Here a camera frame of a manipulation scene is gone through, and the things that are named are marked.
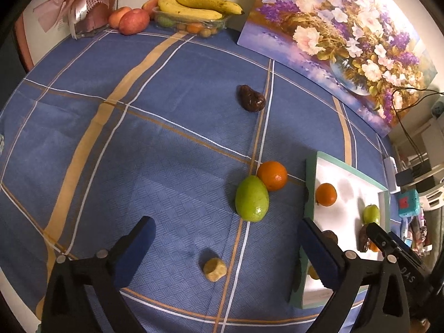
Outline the white tray with green rim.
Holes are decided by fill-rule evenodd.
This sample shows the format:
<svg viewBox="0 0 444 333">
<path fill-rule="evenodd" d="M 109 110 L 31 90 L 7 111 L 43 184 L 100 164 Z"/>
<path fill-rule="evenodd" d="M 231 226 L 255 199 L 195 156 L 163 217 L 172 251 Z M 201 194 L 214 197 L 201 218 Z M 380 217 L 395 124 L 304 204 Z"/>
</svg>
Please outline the white tray with green rim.
<svg viewBox="0 0 444 333">
<path fill-rule="evenodd" d="M 323 183 L 333 185 L 337 192 L 336 202 L 329 207 L 318 205 L 315 200 L 315 191 Z M 357 251 L 362 213 L 368 205 L 379 208 L 380 226 L 390 231 L 388 189 L 343 161 L 321 151 L 312 154 L 306 160 L 306 188 L 304 216 L 313 220 L 321 231 L 333 231 L 342 250 Z M 301 309 L 321 307 L 332 294 L 320 280 L 310 277 L 309 266 L 306 253 L 300 249 L 290 303 Z"/>
</svg>

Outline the white power strip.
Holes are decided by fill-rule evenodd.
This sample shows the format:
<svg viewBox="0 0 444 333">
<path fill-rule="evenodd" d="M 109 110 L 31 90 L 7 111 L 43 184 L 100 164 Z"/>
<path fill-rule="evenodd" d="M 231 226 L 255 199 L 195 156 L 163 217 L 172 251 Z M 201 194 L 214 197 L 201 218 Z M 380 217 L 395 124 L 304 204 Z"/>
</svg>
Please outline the white power strip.
<svg viewBox="0 0 444 333">
<path fill-rule="evenodd" d="M 400 187 L 397 185 L 396 175 L 398 173 L 396 162 L 394 157 L 385 157 L 383 159 L 383 165 L 385 168 L 385 175 L 387 178 L 388 191 L 390 194 L 395 194 L 400 191 Z"/>
</svg>

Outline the orange tangerine with stem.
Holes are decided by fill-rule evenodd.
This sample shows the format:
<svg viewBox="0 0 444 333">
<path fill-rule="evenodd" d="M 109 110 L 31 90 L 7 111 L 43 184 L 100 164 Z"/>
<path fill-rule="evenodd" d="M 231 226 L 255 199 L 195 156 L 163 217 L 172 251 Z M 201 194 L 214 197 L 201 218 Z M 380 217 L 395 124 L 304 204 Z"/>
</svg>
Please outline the orange tangerine with stem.
<svg viewBox="0 0 444 333">
<path fill-rule="evenodd" d="M 370 249 L 376 253 L 379 251 L 378 247 L 372 241 L 370 242 Z"/>
</svg>

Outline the round dark dried fruit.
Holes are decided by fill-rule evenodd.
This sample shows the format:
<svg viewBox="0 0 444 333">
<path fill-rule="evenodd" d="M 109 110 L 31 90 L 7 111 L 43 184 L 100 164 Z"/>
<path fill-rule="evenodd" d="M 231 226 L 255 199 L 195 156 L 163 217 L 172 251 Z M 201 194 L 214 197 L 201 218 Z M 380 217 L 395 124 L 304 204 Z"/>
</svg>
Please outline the round dark dried fruit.
<svg viewBox="0 0 444 333">
<path fill-rule="evenodd" d="M 239 99 L 242 107 L 249 112 L 259 112 L 266 106 L 265 95 L 248 85 L 239 87 Z"/>
</svg>

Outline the yellow banana piece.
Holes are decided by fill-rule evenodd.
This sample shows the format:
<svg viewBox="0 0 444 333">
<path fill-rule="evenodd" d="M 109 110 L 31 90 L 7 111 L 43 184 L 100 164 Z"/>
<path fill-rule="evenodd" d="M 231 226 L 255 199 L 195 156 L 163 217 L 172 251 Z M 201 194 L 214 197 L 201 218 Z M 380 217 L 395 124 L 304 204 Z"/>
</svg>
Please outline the yellow banana piece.
<svg viewBox="0 0 444 333">
<path fill-rule="evenodd" d="M 207 280 L 215 283 L 227 274 L 227 267 L 223 260 L 214 257 L 208 260 L 204 267 L 203 273 Z"/>
<path fill-rule="evenodd" d="M 313 267 L 312 265 L 310 265 L 310 266 L 308 267 L 308 275 L 310 275 L 310 277 L 311 277 L 313 280 L 319 280 L 319 279 L 320 279 L 320 277 L 319 277 L 318 274 L 317 274 L 317 271 L 314 269 L 314 267 Z"/>
</svg>

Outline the clear plastic fruit container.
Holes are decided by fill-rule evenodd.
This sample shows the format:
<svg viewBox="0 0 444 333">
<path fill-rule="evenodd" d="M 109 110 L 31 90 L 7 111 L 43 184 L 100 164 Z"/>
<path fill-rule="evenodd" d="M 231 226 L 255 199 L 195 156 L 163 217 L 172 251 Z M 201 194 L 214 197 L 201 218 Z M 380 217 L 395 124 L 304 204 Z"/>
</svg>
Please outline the clear plastic fruit container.
<svg viewBox="0 0 444 333">
<path fill-rule="evenodd" d="M 161 28 L 171 29 L 175 32 L 187 32 L 202 38 L 210 38 L 226 29 L 226 21 L 229 19 L 229 16 L 223 16 L 219 20 L 176 17 L 173 14 L 162 12 L 158 7 L 153 9 L 152 14 L 156 25 Z"/>
</svg>

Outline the clutter of small toys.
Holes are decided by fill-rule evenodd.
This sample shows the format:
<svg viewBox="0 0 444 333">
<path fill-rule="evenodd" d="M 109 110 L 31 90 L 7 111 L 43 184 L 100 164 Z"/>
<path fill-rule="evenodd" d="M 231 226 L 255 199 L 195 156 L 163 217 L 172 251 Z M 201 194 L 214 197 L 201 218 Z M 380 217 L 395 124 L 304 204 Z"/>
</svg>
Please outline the clutter of small toys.
<svg viewBox="0 0 444 333">
<path fill-rule="evenodd" d="M 428 256 L 433 248 L 427 237 L 427 224 L 424 211 L 419 215 L 404 217 L 401 220 L 401 240 L 420 258 Z"/>
</svg>

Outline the black power adapter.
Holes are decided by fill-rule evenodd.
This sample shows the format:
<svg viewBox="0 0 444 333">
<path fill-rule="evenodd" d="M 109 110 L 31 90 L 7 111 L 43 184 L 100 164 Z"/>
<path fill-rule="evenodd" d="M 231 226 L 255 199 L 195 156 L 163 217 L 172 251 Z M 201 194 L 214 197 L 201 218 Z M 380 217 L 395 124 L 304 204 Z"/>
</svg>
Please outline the black power adapter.
<svg viewBox="0 0 444 333">
<path fill-rule="evenodd" d="M 411 168 L 408 168 L 406 170 L 396 173 L 395 180 L 396 180 L 396 184 L 399 187 L 407 186 L 408 184 L 411 184 L 414 181 L 413 170 Z"/>
</svg>

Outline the teal toy box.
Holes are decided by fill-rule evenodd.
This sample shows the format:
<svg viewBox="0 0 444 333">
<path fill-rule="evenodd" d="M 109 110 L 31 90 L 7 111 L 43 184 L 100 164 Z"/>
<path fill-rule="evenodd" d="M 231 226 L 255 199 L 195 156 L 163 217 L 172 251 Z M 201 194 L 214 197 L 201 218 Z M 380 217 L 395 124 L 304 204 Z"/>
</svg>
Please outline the teal toy box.
<svg viewBox="0 0 444 333">
<path fill-rule="evenodd" d="M 420 214 L 420 199 L 417 190 L 407 190 L 398 197 L 399 216 L 409 218 Z"/>
</svg>

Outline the large dark dried date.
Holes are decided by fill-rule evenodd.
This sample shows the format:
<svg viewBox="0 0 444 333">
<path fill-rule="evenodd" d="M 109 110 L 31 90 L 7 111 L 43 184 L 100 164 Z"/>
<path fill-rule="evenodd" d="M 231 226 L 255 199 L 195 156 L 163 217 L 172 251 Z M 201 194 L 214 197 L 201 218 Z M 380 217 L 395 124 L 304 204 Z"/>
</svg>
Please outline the large dark dried date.
<svg viewBox="0 0 444 333">
<path fill-rule="evenodd" d="M 367 224 L 364 224 L 358 232 L 357 249 L 361 253 L 366 253 L 370 249 L 370 239 L 367 235 Z"/>
</svg>

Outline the yellow banana bunch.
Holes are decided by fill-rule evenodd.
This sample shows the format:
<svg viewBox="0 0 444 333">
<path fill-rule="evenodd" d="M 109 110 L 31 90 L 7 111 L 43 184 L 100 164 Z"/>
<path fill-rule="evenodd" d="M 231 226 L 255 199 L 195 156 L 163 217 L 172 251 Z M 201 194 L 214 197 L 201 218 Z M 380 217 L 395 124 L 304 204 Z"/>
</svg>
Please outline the yellow banana bunch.
<svg viewBox="0 0 444 333">
<path fill-rule="evenodd" d="M 197 20 L 221 20 L 227 16 L 243 15 L 243 8 L 229 0 L 158 0 L 161 12 L 174 17 Z"/>
</svg>

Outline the blue plaid tablecloth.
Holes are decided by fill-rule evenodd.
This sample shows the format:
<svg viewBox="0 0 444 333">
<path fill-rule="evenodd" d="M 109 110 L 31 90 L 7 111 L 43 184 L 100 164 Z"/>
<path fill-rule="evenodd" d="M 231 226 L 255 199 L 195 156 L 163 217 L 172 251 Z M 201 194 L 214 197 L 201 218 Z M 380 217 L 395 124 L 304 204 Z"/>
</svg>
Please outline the blue plaid tablecloth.
<svg viewBox="0 0 444 333">
<path fill-rule="evenodd" d="M 1 112 L 1 269 L 32 312 L 60 253 L 109 249 L 142 216 L 157 236 L 123 296 L 148 332 L 304 332 L 289 304 L 306 159 L 323 151 L 385 183 L 390 142 L 326 90 L 244 49 L 149 28 L 66 39 Z M 265 95 L 245 110 L 239 87 Z M 286 185 L 257 223 L 239 184 L 277 161 Z M 205 263 L 220 258 L 213 283 Z"/>
</svg>

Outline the small orange tangerine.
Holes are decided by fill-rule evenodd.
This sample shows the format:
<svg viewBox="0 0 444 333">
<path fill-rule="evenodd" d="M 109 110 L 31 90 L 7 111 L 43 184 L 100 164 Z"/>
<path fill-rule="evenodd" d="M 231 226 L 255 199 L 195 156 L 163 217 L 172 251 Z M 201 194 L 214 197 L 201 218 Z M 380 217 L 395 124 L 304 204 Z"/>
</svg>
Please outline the small orange tangerine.
<svg viewBox="0 0 444 333">
<path fill-rule="evenodd" d="M 280 162 L 267 161 L 257 169 L 257 177 L 261 179 L 269 192 L 274 192 L 286 185 L 288 174 L 286 167 Z"/>
</svg>

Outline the red peach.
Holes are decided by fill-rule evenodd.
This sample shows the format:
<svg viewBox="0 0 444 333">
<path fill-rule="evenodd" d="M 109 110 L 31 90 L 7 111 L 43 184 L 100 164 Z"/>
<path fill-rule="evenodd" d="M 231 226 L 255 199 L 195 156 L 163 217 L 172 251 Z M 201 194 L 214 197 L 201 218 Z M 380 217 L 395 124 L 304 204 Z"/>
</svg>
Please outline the red peach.
<svg viewBox="0 0 444 333">
<path fill-rule="evenodd" d="M 122 35 L 135 35 L 143 32 L 148 27 L 149 22 L 150 15 L 146 10 L 133 9 L 121 17 L 118 30 Z"/>
<path fill-rule="evenodd" d="M 109 15 L 109 26 L 112 29 L 118 29 L 119 24 L 120 24 L 120 20 L 122 19 L 122 17 L 127 14 L 128 12 L 130 12 L 132 10 L 132 8 L 124 6 L 124 7 L 120 7 L 118 9 L 116 9 L 115 11 L 113 11 L 110 15 Z"/>
</svg>

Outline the flower still life painting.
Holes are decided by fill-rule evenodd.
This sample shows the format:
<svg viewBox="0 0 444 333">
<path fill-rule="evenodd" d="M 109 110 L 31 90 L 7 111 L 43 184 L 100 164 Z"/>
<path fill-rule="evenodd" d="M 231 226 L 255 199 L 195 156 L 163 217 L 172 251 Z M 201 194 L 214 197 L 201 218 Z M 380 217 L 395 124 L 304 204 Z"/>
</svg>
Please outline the flower still life painting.
<svg viewBox="0 0 444 333">
<path fill-rule="evenodd" d="M 326 89 L 381 135 L 437 75 L 393 0 L 256 0 L 238 42 Z"/>
</svg>

